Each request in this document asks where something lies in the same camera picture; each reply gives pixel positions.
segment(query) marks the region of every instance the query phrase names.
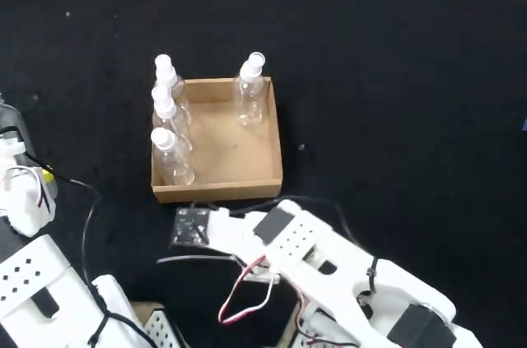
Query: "black cable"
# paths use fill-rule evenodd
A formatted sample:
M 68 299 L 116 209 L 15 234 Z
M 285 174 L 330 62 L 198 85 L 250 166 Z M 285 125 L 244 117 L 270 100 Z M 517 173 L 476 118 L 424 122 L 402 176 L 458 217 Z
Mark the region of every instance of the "black cable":
M 355 238 L 355 236 L 352 233 L 352 230 L 349 227 L 349 224 L 347 223 L 346 215 L 344 214 L 344 210 L 342 209 L 340 204 L 338 204 L 337 202 L 334 202 L 333 200 L 329 200 L 327 198 L 300 196 L 296 194 L 286 194 L 283 196 L 275 197 L 272 200 L 267 200 L 266 202 L 262 202 L 255 206 L 248 206 L 246 208 L 240 208 L 238 210 L 230 210 L 230 215 L 239 216 L 239 215 L 244 215 L 247 212 L 251 212 L 251 211 L 260 211 L 260 210 L 269 208 L 271 206 L 276 206 L 282 200 L 292 200 L 296 202 L 313 202 L 313 203 L 318 202 L 319 204 L 325 204 L 327 206 L 331 206 L 338 214 L 340 224 L 342 225 L 342 228 L 344 230 L 345 235 L 347 236 L 347 239 L 349 239 L 355 245 L 359 245 L 357 239 Z
M 0 135 L 5 134 L 6 132 L 16 132 L 18 137 L 21 139 L 21 141 L 24 141 L 24 137 L 21 135 L 21 132 L 18 129 L 18 127 L 7 126 L 5 128 L 0 129 Z M 51 173 L 55 178 L 60 179 L 66 183 L 70 183 L 70 184 L 74 184 L 74 185 L 87 188 L 91 192 L 93 192 L 95 196 L 95 199 L 93 203 L 91 204 L 90 210 L 88 212 L 88 216 L 86 217 L 86 220 L 84 222 L 84 227 L 82 229 L 82 241 L 81 241 L 82 279 L 84 280 L 84 283 L 88 287 L 88 290 L 91 292 L 91 295 L 93 296 L 94 301 L 97 303 L 97 306 L 99 307 L 100 311 L 103 313 L 103 318 L 98 328 L 88 340 L 88 344 L 90 344 L 90 347 L 95 348 L 99 340 L 100 334 L 102 333 L 106 324 L 108 323 L 108 319 L 112 318 L 132 328 L 132 330 L 134 330 L 139 336 L 141 336 L 148 343 L 148 345 L 150 345 L 152 348 L 157 348 L 156 343 L 143 330 L 141 330 L 141 328 L 139 328 L 138 325 L 136 325 L 132 320 L 126 318 L 125 316 L 119 313 L 112 313 L 111 311 L 108 310 L 108 307 L 106 306 L 106 302 L 104 301 L 102 296 L 99 294 L 99 291 L 97 290 L 96 286 L 91 283 L 90 277 L 88 276 L 87 262 L 86 262 L 86 237 L 87 237 L 87 231 L 88 231 L 88 227 L 90 225 L 91 219 L 93 218 L 93 215 L 95 215 L 96 208 L 102 200 L 102 196 L 100 195 L 99 191 L 93 186 L 91 186 L 89 183 L 84 183 L 77 179 L 71 179 L 71 178 L 66 177 L 65 175 L 57 173 L 55 169 L 51 168 L 51 166 L 40 161 L 34 155 L 31 155 L 27 151 L 25 152 L 25 155 L 29 160 L 31 160 L 33 163 L 35 163 L 42 169 L 45 169 L 46 171 Z
M 377 276 L 377 263 L 379 258 L 377 256 L 373 257 L 371 266 L 366 270 L 366 275 L 368 276 L 368 285 L 370 285 L 370 292 L 374 294 L 377 290 L 375 289 L 375 277 Z

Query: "bottle cap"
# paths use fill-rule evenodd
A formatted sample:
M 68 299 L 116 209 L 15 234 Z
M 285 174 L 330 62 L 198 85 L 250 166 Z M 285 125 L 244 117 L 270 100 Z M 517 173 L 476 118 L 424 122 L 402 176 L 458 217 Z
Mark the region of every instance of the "bottle cap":
M 156 64 L 156 79 L 159 85 L 171 88 L 178 81 L 174 65 L 168 54 L 160 54 L 154 60 Z
M 240 69 L 240 77 L 247 82 L 253 81 L 262 75 L 262 67 L 265 64 L 265 57 L 260 52 L 253 52 L 245 61 Z
M 178 141 L 175 134 L 166 128 L 154 128 L 150 135 L 150 139 L 160 151 L 169 151 L 173 149 Z
M 166 86 L 158 85 L 154 87 L 152 89 L 152 98 L 154 100 L 154 110 L 159 118 L 170 119 L 177 113 L 178 109 Z
M 265 64 L 265 56 L 264 56 L 263 53 L 260 53 L 260 52 L 253 52 L 253 53 L 251 53 L 247 60 L 249 60 L 249 62 L 250 62 L 250 64 L 252 66 L 260 67 L 260 69 Z

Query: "white wire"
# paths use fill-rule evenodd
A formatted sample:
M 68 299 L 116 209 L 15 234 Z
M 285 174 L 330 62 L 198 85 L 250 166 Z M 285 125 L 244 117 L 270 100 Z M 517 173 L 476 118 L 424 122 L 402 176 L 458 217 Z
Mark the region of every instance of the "white wire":
M 235 262 L 234 256 L 210 256 L 210 255 L 184 255 L 184 256 L 171 256 L 169 258 L 157 259 L 157 264 L 166 262 L 177 262 L 179 260 L 229 260 Z
M 39 175 L 36 173 L 35 169 L 32 169 L 31 167 L 27 167 L 25 165 L 15 165 L 14 167 L 10 167 L 9 169 L 6 169 L 6 172 L 4 173 L 4 176 L 3 178 L 5 179 L 6 178 L 6 175 L 7 175 L 7 172 L 11 171 L 11 170 L 14 170 L 14 169 L 22 169 L 24 171 L 28 171 L 30 172 L 32 175 L 33 175 L 33 178 L 35 178 L 35 183 L 37 184 L 37 186 L 39 187 L 39 195 L 37 196 L 36 198 L 36 203 L 37 205 L 39 204 L 40 200 L 42 199 L 42 197 L 44 196 L 44 194 L 42 193 L 42 183 L 40 182 L 40 177 Z
M 271 298 L 271 292 L 273 291 L 273 285 L 274 285 L 274 276 L 271 278 L 271 281 L 269 282 L 269 287 L 267 288 L 267 294 L 262 303 L 255 305 L 253 307 L 248 307 L 247 309 L 244 309 L 242 311 L 239 311 L 238 313 L 232 315 L 231 317 L 223 320 L 222 323 L 223 324 L 234 323 L 242 319 L 246 315 L 249 315 L 250 313 L 254 313 L 258 311 L 259 309 L 262 309 L 263 307 L 265 307 L 265 305 L 269 302 L 269 299 Z

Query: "plastic bottle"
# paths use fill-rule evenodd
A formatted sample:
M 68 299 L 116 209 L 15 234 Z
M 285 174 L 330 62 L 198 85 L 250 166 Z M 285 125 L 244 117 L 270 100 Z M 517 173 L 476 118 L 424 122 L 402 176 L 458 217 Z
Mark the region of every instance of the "plastic bottle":
M 154 128 L 150 138 L 154 144 L 154 163 L 165 185 L 190 185 L 194 171 L 178 137 L 166 128 Z
M 192 150 L 190 141 L 189 123 L 181 108 L 175 105 L 168 89 L 156 86 L 152 89 L 154 99 L 154 114 L 152 124 L 154 128 L 166 128 L 174 132 L 185 144 L 187 151 Z
M 265 57 L 261 53 L 252 53 L 234 80 L 236 113 L 244 126 L 261 123 L 267 113 L 268 86 L 262 77 L 264 64 Z
M 190 124 L 192 121 L 190 114 L 190 103 L 185 94 L 184 80 L 175 71 L 172 60 L 168 54 L 160 54 L 156 57 L 156 83 L 154 86 L 166 86 L 170 90 L 172 99 L 180 107 Z

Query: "open cardboard box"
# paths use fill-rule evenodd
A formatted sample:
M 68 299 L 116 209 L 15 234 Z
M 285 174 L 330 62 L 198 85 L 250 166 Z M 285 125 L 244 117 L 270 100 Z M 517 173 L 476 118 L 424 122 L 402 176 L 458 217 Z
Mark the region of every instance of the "open cardboard box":
M 244 128 L 236 119 L 232 79 L 187 80 L 196 179 L 189 186 L 164 185 L 152 163 L 152 190 L 159 202 L 210 202 L 276 197 L 282 187 L 282 154 L 273 82 L 267 117 Z

